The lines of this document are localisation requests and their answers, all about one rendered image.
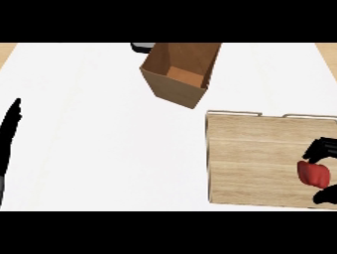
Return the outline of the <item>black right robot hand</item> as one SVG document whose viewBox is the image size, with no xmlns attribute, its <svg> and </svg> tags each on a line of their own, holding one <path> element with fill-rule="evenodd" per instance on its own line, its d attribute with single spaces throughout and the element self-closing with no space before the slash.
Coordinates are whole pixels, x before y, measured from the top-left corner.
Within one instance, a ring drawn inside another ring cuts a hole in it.
<svg viewBox="0 0 337 254">
<path fill-rule="evenodd" d="M 317 162 L 325 158 L 337 159 L 337 139 L 320 137 L 311 142 L 303 154 L 303 161 L 317 165 Z M 314 204 L 325 202 L 337 204 L 337 185 L 320 189 L 311 200 Z"/>
</svg>

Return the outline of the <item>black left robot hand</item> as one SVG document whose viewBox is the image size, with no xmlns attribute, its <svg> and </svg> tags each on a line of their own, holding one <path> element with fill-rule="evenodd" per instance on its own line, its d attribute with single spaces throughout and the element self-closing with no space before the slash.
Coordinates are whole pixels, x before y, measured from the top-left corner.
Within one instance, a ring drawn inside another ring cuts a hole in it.
<svg viewBox="0 0 337 254">
<path fill-rule="evenodd" d="M 16 98 L 0 124 L 0 177 L 4 176 L 10 158 L 10 146 L 16 133 L 21 115 L 21 99 Z"/>
</svg>

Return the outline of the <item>red bell pepper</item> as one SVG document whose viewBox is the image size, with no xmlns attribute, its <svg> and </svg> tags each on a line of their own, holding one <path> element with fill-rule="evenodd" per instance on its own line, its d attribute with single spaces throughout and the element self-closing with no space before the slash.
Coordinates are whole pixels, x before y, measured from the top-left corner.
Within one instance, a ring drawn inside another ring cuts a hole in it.
<svg viewBox="0 0 337 254">
<path fill-rule="evenodd" d="M 325 189 L 329 186 L 331 174 L 323 165 L 308 164 L 304 161 L 298 161 L 297 175 L 305 185 L 320 189 Z"/>
</svg>

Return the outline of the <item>wooden tray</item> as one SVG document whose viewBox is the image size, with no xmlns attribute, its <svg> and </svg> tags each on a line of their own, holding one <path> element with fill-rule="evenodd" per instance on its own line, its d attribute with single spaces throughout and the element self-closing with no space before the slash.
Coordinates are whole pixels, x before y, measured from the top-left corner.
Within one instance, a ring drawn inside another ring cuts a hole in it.
<svg viewBox="0 0 337 254">
<path fill-rule="evenodd" d="M 337 209 L 313 202 L 319 188 L 297 173 L 313 140 L 337 139 L 337 117 L 211 111 L 205 135 L 211 203 Z"/>
</svg>

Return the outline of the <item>brown cardboard box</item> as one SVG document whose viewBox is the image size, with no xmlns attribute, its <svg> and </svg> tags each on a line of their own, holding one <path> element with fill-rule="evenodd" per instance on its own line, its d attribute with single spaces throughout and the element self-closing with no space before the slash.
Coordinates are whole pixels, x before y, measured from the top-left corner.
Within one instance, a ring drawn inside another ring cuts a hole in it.
<svg viewBox="0 0 337 254">
<path fill-rule="evenodd" d="M 156 43 L 140 66 L 153 95 L 193 109 L 210 85 L 220 43 Z"/>
</svg>

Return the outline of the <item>dark grey object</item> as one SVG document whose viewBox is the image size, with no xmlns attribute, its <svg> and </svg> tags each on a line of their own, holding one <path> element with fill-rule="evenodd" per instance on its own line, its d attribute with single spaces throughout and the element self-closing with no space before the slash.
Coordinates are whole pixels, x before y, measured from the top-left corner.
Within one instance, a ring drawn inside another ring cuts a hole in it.
<svg viewBox="0 0 337 254">
<path fill-rule="evenodd" d="M 148 54 L 153 47 L 153 43 L 131 43 L 130 46 L 137 53 Z"/>
</svg>

